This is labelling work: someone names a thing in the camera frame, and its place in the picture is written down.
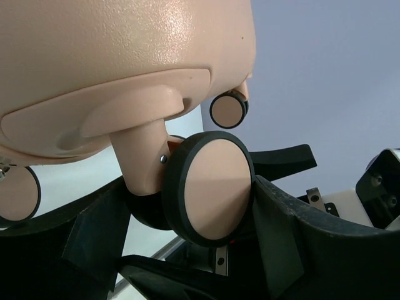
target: white machine part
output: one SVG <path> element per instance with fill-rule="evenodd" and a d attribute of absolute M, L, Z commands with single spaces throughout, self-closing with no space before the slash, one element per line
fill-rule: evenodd
<path fill-rule="evenodd" d="M 323 196 L 322 201 L 325 204 L 333 203 L 336 206 L 340 218 L 360 225 L 373 227 L 355 189 Z"/>

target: lavender wall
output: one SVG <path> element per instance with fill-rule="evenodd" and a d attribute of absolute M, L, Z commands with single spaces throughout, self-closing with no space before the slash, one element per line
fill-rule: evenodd
<path fill-rule="evenodd" d="M 295 195 L 355 186 L 400 145 L 400 1 L 253 0 L 250 110 L 232 133 L 251 151 L 311 145 L 319 166 L 278 181 Z M 202 105 L 204 130 L 218 129 Z"/>

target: metal bracket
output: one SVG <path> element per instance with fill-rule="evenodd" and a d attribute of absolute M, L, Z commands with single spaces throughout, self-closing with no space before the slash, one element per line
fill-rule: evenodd
<path fill-rule="evenodd" d="M 333 216 L 336 216 L 338 218 L 340 218 L 340 215 L 338 213 L 338 210 L 336 209 L 335 204 L 333 203 L 326 203 L 325 204 L 325 208 L 326 208 L 326 212 L 329 214 L 332 214 Z"/>
<path fill-rule="evenodd" d="M 323 198 L 321 196 L 321 193 L 319 192 L 318 187 L 315 187 L 313 189 L 308 189 L 306 192 L 310 205 L 326 213 L 325 204 L 323 203 Z"/>
<path fill-rule="evenodd" d="M 228 246 L 216 249 L 215 273 L 228 276 Z"/>

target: silver bolt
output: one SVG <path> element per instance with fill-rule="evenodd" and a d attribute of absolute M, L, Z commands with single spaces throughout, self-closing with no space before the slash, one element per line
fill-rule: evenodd
<path fill-rule="evenodd" d="M 389 197 L 389 199 L 387 200 L 387 206 L 389 206 L 390 208 L 393 208 L 394 206 L 396 206 L 397 203 L 398 203 L 398 200 L 394 196 Z"/>
<path fill-rule="evenodd" d="M 317 196 L 317 195 L 313 195 L 312 197 L 311 197 L 311 201 L 312 202 L 317 202 L 319 200 L 319 197 Z"/>
<path fill-rule="evenodd" d="M 380 186 L 382 183 L 382 180 L 383 179 L 382 179 L 381 175 L 375 174 L 371 179 L 372 186 L 374 186 L 374 187 Z"/>
<path fill-rule="evenodd" d="M 167 160 L 168 160 L 168 158 L 167 158 L 166 155 L 162 155 L 162 156 L 160 157 L 160 163 L 162 163 L 162 164 L 165 164 L 165 163 L 167 162 Z"/>

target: rubber wheel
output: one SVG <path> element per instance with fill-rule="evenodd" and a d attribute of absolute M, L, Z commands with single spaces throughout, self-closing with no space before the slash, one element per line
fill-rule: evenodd
<path fill-rule="evenodd" d="M 210 116 L 215 125 L 223 129 L 238 127 L 249 111 L 249 103 L 238 92 L 225 92 L 212 100 Z"/>
<path fill-rule="evenodd" d="M 161 192 L 150 196 L 133 195 L 132 199 L 126 201 L 126 206 L 140 223 L 153 229 L 171 230 L 165 218 Z"/>
<path fill-rule="evenodd" d="M 253 202 L 254 168 L 245 145 L 228 132 L 195 134 L 166 166 L 162 205 L 183 239 L 221 247 L 240 231 Z"/>
<path fill-rule="evenodd" d="M 30 220 L 39 209 L 41 187 L 30 167 L 11 167 L 0 182 L 0 194 L 0 228 Z"/>

